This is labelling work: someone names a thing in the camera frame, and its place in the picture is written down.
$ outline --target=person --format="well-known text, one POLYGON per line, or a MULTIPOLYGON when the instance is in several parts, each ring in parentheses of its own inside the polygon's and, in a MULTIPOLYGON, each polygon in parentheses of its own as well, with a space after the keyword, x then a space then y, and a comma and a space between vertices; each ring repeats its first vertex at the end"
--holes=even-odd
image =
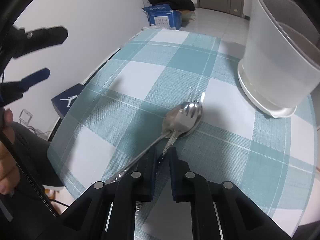
MULTIPOLYGON (((27 127, 14 122, 10 109, 4 113, 4 134, 38 185, 63 187, 47 158, 50 142, 27 127)), ((8 149, 0 142, 0 194, 9 205, 13 220, 9 222, 0 209, 0 239, 34 240, 55 220, 55 216, 17 167, 8 149)))

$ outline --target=hand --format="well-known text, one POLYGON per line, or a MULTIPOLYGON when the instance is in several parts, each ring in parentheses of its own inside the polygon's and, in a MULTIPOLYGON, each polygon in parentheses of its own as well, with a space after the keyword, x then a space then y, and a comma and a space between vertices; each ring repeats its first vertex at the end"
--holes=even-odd
MULTIPOLYGON (((3 132, 8 139, 14 142, 14 131, 10 127, 13 121, 13 115, 10 109, 4 113, 3 132)), ((6 195, 10 193, 19 183, 20 173, 16 166, 16 161, 9 153, 7 148, 0 142, 0 193, 6 195)))

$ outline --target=gray pants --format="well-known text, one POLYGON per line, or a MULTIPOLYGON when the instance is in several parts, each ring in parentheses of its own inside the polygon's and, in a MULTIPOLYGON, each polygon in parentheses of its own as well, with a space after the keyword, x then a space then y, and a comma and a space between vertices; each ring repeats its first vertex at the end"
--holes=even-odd
MULTIPOLYGON (((13 146, 37 183, 55 187, 63 186, 47 158, 50 143, 16 122, 12 124, 12 128, 15 132, 13 146)), ((9 222, 0 210, 0 239, 35 240, 55 220, 22 172, 20 172, 20 182, 15 188, 14 195, 6 196, 6 201, 11 209, 13 220, 9 222)))

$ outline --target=checkered tablecloth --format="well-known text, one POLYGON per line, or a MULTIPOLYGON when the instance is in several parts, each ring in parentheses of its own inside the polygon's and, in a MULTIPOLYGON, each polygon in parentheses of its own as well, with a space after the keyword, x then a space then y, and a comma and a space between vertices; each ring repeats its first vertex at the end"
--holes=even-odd
MULTIPOLYGON (((166 113, 204 91, 199 127, 175 146, 207 180, 233 181, 292 235, 306 208, 316 163, 311 97, 291 118, 257 110, 237 79, 242 45, 175 30, 145 30, 94 76, 63 119, 48 150, 74 198, 105 181, 161 133, 166 113)), ((166 140, 157 148, 162 151, 166 140)), ((189 203, 172 200, 168 164, 155 197, 136 218, 136 239, 192 239, 189 203)))

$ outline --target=fingernail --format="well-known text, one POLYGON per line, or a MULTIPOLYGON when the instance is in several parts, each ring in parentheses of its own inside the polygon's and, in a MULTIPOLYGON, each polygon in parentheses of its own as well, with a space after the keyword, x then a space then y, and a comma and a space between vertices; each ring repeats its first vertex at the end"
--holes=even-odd
POLYGON ((5 192, 5 186, 0 184, 0 193, 4 193, 5 192))

